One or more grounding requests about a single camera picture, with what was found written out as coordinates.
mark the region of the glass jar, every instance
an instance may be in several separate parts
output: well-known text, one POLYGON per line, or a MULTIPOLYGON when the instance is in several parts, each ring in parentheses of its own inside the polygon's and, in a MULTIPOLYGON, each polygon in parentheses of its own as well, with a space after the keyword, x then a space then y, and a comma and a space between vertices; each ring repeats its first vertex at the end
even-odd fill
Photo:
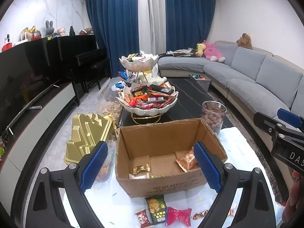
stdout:
POLYGON ((201 118, 215 134, 219 135, 226 112, 227 108, 223 104, 215 101, 205 101, 203 102, 201 118))

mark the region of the white plush toy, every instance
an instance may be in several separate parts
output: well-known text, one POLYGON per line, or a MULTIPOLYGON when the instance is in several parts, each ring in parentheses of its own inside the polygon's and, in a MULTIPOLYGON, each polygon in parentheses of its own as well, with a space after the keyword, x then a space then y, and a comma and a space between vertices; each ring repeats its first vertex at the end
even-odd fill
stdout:
MULTIPOLYGON (((148 81, 149 84, 154 84, 154 83, 156 82, 158 85, 160 85, 160 84, 162 84, 162 83, 164 83, 164 82, 167 81, 167 78, 166 78, 166 77, 161 78, 161 77, 159 77, 158 75, 155 75, 154 77, 152 77, 152 74, 151 74, 151 73, 149 73, 149 74, 146 74, 146 73, 145 73, 145 76, 146 76, 147 81, 148 81)), ((142 82, 146 82, 146 79, 145 79, 145 77, 143 76, 143 73, 140 72, 140 73, 138 74, 138 77, 139 77, 139 79, 140 79, 142 82)))

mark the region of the gold plastic tray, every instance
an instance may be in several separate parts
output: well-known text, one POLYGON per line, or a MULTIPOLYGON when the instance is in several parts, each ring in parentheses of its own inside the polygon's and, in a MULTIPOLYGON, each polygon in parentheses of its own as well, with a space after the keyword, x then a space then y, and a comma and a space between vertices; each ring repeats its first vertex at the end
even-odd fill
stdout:
POLYGON ((99 114, 75 114, 72 121, 72 139, 67 141, 64 162, 79 163, 99 141, 108 141, 114 132, 113 122, 99 114))

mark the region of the curtain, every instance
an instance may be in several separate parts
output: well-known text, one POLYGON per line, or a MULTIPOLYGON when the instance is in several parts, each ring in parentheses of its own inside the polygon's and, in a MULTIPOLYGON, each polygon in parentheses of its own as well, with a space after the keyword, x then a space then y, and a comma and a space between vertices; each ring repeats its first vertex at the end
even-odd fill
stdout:
POLYGON ((194 48, 206 40, 214 10, 215 0, 166 0, 167 51, 194 48))
POLYGON ((166 52, 165 0, 138 0, 139 47, 145 53, 166 52))
POLYGON ((85 0, 99 48, 105 46, 112 76, 123 71, 121 56, 139 52, 137 0, 85 0))

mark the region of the blue gripper pad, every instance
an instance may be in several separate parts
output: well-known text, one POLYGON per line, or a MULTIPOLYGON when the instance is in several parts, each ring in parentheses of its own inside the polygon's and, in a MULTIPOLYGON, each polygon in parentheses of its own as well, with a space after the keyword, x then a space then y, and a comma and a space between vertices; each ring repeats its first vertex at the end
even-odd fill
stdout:
POLYGON ((209 187, 219 193, 222 190, 220 173, 199 142, 194 144, 194 156, 209 187))
POLYGON ((82 172, 80 190, 84 193, 87 189, 90 189, 103 165, 105 159, 108 156, 107 143, 103 142, 99 147, 95 155, 92 157, 87 167, 82 172))
POLYGON ((279 119, 281 119, 284 122, 287 122, 288 124, 290 124, 295 128, 302 127, 303 123, 301 121, 301 118, 289 111, 286 111, 284 109, 279 109, 277 115, 279 119))

